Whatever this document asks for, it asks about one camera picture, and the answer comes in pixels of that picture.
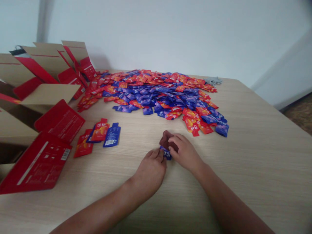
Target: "finger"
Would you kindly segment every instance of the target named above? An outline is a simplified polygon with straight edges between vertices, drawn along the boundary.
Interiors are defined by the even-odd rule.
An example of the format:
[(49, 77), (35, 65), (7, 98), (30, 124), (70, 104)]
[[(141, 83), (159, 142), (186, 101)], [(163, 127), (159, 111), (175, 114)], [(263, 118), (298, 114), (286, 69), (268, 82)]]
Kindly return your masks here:
[(162, 162), (163, 160), (163, 149), (161, 149), (156, 157), (156, 160)]
[(151, 158), (156, 158), (157, 155), (159, 154), (159, 150), (160, 150), (160, 148), (155, 149), (154, 152), (152, 153), (152, 155), (151, 155), (150, 157), (151, 157)]
[(164, 167), (167, 168), (167, 158), (163, 157), (162, 160), (163, 160), (162, 165), (164, 165)]
[(168, 142), (175, 143), (178, 146), (178, 148), (180, 148), (184, 145), (183, 141), (181, 141), (180, 138), (178, 138), (177, 136), (170, 137)]
[(181, 134), (179, 134), (179, 133), (175, 133), (175, 134), (173, 134), (173, 135), (176, 136), (176, 137), (178, 137), (181, 141), (188, 142), (188, 139), (187, 139), (185, 136), (183, 136), (183, 135), (181, 135)]
[(179, 154), (174, 150), (174, 148), (172, 148), (171, 146), (169, 146), (169, 150), (170, 150), (170, 154), (174, 159), (177, 159), (179, 157)]
[(145, 158), (148, 158), (152, 155), (152, 153), (154, 152), (154, 150), (150, 150), (146, 155)]

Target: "hand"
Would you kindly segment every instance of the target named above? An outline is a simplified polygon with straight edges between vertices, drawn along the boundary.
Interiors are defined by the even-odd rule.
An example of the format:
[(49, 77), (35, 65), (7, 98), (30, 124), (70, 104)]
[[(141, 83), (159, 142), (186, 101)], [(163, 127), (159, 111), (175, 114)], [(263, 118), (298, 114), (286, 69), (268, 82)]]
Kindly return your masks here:
[(151, 198), (162, 185), (166, 174), (167, 159), (163, 150), (151, 150), (143, 158), (136, 173), (130, 178), (143, 202)]
[(168, 142), (175, 143), (179, 150), (176, 152), (169, 146), (170, 154), (182, 167), (194, 173), (201, 165), (204, 164), (201, 157), (196, 152), (194, 146), (189, 140), (181, 134), (173, 134)]

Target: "pile of snack packets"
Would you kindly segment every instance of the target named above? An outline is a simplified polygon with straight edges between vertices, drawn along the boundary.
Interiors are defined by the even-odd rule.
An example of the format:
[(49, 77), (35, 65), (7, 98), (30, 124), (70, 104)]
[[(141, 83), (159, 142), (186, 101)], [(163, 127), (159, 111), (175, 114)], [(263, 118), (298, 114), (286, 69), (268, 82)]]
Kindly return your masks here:
[(215, 126), (218, 134), (227, 137), (227, 120), (217, 111), (219, 107), (210, 101), (209, 95), (200, 89), (217, 92), (205, 80), (177, 72), (142, 69), (110, 74), (106, 70), (90, 82), (77, 106), (82, 112), (104, 97), (104, 102), (119, 104), (113, 107), (116, 111), (131, 113), (142, 109), (144, 115), (156, 113), (167, 120), (183, 114), (183, 121), (193, 136), (199, 136), (199, 130), (204, 134), (211, 133), (211, 127)]

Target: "barcode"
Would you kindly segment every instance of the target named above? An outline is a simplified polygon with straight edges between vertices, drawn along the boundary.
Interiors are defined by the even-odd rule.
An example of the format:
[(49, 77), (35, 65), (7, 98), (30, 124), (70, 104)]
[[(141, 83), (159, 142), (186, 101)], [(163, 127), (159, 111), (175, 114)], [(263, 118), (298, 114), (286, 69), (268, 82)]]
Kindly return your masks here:
[(112, 144), (114, 144), (114, 140), (109, 140), (109, 141), (105, 142), (105, 145), (112, 145)]
[(63, 153), (61, 160), (66, 161), (70, 151), (71, 151), (70, 149), (66, 149), (65, 152)]

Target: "gray cloth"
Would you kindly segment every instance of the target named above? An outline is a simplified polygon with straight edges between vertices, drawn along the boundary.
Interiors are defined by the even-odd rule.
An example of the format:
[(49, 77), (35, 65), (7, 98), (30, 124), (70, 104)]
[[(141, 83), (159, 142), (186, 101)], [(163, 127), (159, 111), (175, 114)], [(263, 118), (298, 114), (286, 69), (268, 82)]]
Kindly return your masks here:
[(222, 83), (222, 80), (219, 77), (208, 77), (204, 78), (204, 80), (208, 84), (211, 84), (213, 87), (215, 87), (216, 85), (220, 85)]

